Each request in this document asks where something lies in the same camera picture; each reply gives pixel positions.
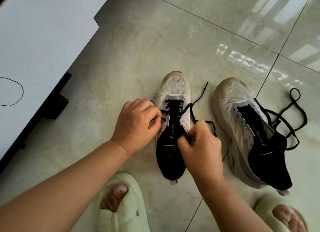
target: black furniture base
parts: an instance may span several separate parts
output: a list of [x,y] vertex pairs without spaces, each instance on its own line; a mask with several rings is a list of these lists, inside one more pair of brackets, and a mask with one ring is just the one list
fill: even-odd
[[69,81],[70,77],[71,74],[69,72],[66,72],[64,74],[62,79],[58,82],[58,84],[55,86],[55,88],[43,102],[41,107],[38,109],[38,111],[34,114],[32,119],[20,133],[18,138],[14,141],[14,143],[11,145],[6,154],[2,157],[2,159],[0,160],[0,173],[5,169],[5,167],[14,157],[16,152],[19,149],[23,149],[26,147],[25,140],[29,136],[31,131],[34,129],[36,124],[39,122],[39,120],[44,117],[56,119],[59,116],[59,114],[63,111],[63,109],[66,107],[66,105],[69,103],[69,100],[63,97],[60,94],[60,91]]

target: person's left hand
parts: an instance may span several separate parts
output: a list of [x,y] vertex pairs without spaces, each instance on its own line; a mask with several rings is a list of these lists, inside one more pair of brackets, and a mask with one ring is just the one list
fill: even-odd
[[[146,146],[161,128],[162,113],[150,100],[126,102],[119,114],[111,141],[129,155]],[[155,118],[152,126],[149,122]]]

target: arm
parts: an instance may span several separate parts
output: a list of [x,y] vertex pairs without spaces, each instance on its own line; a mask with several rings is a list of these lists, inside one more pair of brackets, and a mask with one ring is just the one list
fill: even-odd
[[195,140],[192,145],[182,136],[178,147],[220,231],[272,232],[225,180],[221,141],[210,133],[207,124],[199,121],[188,134]]
[[110,141],[0,208],[0,231],[70,231],[110,177],[155,136],[160,116],[149,100],[127,102]]

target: hand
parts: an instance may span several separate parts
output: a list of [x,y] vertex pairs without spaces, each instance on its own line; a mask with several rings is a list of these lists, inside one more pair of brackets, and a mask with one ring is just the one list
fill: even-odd
[[119,114],[111,141],[129,155],[146,146],[161,128],[161,111],[150,100],[126,102]]
[[211,134],[204,121],[198,121],[188,132],[191,145],[182,135],[177,141],[184,163],[192,177],[223,179],[221,141]]

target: tile floor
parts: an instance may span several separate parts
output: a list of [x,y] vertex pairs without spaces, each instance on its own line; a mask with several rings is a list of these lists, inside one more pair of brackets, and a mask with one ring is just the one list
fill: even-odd
[[[290,88],[302,94],[308,125],[296,134],[301,143],[286,152],[293,180],[291,199],[300,204],[310,231],[320,227],[320,0],[108,0],[95,17],[97,33],[75,60],[63,89],[70,100],[55,121],[41,120],[0,175],[0,204],[61,171],[108,140],[122,105],[152,99],[167,72],[180,70],[192,96],[205,95],[194,107],[198,119],[214,120],[210,97],[223,79],[242,79],[259,102],[280,111]],[[302,118],[292,108],[292,126]],[[280,125],[279,130],[288,130]],[[224,173],[253,207],[267,187],[246,186],[230,172],[225,133]],[[165,180],[150,143],[122,167],[138,181],[151,231],[218,231],[217,224],[186,170],[177,185]],[[96,231],[97,201],[75,225]]]

